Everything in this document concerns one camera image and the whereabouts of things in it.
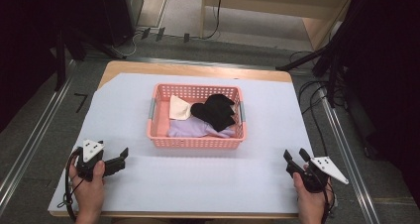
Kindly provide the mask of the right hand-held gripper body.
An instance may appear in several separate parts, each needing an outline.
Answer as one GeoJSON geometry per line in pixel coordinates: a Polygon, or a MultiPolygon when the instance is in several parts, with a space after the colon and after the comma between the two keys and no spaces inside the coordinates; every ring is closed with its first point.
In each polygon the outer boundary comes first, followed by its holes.
{"type": "Polygon", "coordinates": [[[300,175],[306,190],[311,193],[322,192],[330,177],[343,184],[349,183],[349,180],[329,157],[304,158],[304,161],[308,163],[308,167],[300,175]]]}

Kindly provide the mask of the black metal stand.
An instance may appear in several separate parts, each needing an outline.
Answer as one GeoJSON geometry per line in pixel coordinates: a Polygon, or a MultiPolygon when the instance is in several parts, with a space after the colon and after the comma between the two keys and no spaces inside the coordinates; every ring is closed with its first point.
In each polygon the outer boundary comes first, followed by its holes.
{"type": "Polygon", "coordinates": [[[339,68],[340,52],[344,49],[345,43],[350,39],[366,1],[358,0],[354,3],[353,9],[346,16],[337,33],[326,46],[287,65],[277,66],[275,69],[279,71],[290,71],[312,59],[318,58],[318,61],[312,68],[312,74],[316,77],[321,77],[327,70],[330,70],[326,95],[329,104],[335,107],[334,89],[339,68]]]}
{"type": "Polygon", "coordinates": [[[86,52],[82,46],[79,32],[72,27],[62,26],[56,33],[56,86],[59,91],[66,79],[65,49],[77,60],[84,60],[86,52]]]}

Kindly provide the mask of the pink plastic basket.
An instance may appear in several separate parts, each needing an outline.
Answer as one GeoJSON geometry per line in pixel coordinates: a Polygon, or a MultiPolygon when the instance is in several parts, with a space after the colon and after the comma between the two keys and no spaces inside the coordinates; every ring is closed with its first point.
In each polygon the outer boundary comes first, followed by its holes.
{"type": "Polygon", "coordinates": [[[158,148],[237,149],[247,138],[242,91],[237,86],[228,85],[158,83],[152,96],[147,135],[158,148]],[[230,127],[234,131],[233,137],[172,138],[167,135],[170,127],[169,100],[171,95],[175,95],[189,104],[194,104],[204,103],[213,94],[224,94],[234,102],[233,119],[235,124],[230,127]]]}

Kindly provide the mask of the light wooden shelf unit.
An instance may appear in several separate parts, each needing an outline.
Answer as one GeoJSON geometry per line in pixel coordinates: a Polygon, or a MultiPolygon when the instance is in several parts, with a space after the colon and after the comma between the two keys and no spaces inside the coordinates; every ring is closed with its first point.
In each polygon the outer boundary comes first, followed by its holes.
{"type": "MultiPolygon", "coordinates": [[[[221,0],[221,7],[300,17],[314,50],[327,41],[337,22],[343,21],[352,0],[221,0]]],[[[202,0],[200,33],[204,36],[205,8],[218,1],[202,0]]]]}

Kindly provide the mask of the black cloth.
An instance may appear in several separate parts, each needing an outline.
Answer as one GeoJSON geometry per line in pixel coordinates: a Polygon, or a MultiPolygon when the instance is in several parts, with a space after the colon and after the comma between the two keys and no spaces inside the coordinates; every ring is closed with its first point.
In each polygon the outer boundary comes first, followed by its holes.
{"type": "Polygon", "coordinates": [[[209,123],[217,132],[221,132],[235,124],[233,105],[234,102],[224,94],[212,94],[204,103],[194,103],[190,112],[194,117],[209,123]]]}

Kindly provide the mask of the person's right hand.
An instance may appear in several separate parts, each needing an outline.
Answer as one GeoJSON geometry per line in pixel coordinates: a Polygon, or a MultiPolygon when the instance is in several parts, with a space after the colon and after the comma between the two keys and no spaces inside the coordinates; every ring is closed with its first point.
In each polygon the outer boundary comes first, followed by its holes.
{"type": "Polygon", "coordinates": [[[301,224],[325,224],[328,207],[332,204],[334,194],[326,192],[311,193],[306,190],[301,175],[293,175],[294,187],[297,193],[298,219],[301,224]]]}

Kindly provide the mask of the lavender cloth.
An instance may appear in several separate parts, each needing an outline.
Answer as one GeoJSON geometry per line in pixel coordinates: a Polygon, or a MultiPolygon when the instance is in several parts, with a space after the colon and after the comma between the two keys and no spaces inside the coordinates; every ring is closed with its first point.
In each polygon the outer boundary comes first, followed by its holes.
{"type": "Polygon", "coordinates": [[[218,132],[209,123],[191,116],[186,120],[171,120],[167,135],[172,138],[202,138],[205,136],[231,138],[235,132],[230,128],[218,132]]]}

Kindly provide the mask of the white table sheet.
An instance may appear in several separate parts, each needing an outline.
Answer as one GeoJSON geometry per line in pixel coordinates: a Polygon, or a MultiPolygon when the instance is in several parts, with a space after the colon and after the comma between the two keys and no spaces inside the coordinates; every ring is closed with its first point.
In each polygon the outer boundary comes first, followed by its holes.
{"type": "Polygon", "coordinates": [[[290,82],[121,73],[93,95],[78,138],[101,141],[104,157],[123,150],[125,169],[106,177],[106,215],[294,214],[296,192],[285,152],[311,148],[290,82]],[[166,149],[147,135],[159,83],[241,89],[246,139],[235,150],[166,149]]]}

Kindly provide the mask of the metal floor rail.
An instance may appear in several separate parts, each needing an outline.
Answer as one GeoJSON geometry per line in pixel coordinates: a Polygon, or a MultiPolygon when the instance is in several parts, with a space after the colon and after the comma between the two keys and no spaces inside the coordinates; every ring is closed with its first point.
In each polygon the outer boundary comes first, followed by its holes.
{"type": "Polygon", "coordinates": [[[0,217],[53,120],[76,66],[74,59],[69,60],[61,88],[54,90],[55,76],[46,81],[0,133],[0,217]]]}
{"type": "Polygon", "coordinates": [[[365,221],[367,224],[380,224],[377,212],[369,195],[368,188],[363,180],[357,162],[352,154],[350,145],[339,121],[336,109],[332,108],[329,102],[327,101],[327,92],[324,88],[320,90],[319,94],[320,98],[322,99],[323,107],[329,120],[330,126],[332,128],[333,134],[335,136],[338,148],[342,155],[350,179],[350,184],[353,187],[365,221]]]}

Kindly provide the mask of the person's left hand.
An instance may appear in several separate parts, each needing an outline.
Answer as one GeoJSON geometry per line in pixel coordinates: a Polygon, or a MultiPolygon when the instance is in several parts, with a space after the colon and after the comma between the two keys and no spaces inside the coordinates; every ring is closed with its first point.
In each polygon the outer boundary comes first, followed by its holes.
{"type": "Polygon", "coordinates": [[[69,175],[74,184],[79,184],[79,187],[74,191],[79,208],[75,224],[97,224],[105,197],[103,181],[105,164],[103,161],[97,162],[92,180],[85,182],[77,175],[74,163],[75,161],[72,161],[70,164],[69,175]]]}

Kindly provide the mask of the cream cloth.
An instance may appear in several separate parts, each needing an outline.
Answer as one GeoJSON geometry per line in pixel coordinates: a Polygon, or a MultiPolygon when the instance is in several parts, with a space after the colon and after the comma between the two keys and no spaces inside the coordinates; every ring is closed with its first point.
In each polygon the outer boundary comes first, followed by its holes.
{"type": "Polygon", "coordinates": [[[169,99],[169,118],[173,120],[186,120],[191,116],[191,105],[179,98],[171,95],[169,99]]]}

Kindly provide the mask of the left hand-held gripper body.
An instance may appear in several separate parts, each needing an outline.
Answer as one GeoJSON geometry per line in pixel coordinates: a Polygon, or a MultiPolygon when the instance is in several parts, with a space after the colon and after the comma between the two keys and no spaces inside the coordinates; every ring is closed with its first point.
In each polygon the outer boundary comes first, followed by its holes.
{"type": "Polygon", "coordinates": [[[91,181],[96,163],[102,160],[104,143],[102,141],[84,140],[81,149],[76,164],[77,174],[84,180],[91,181]]]}

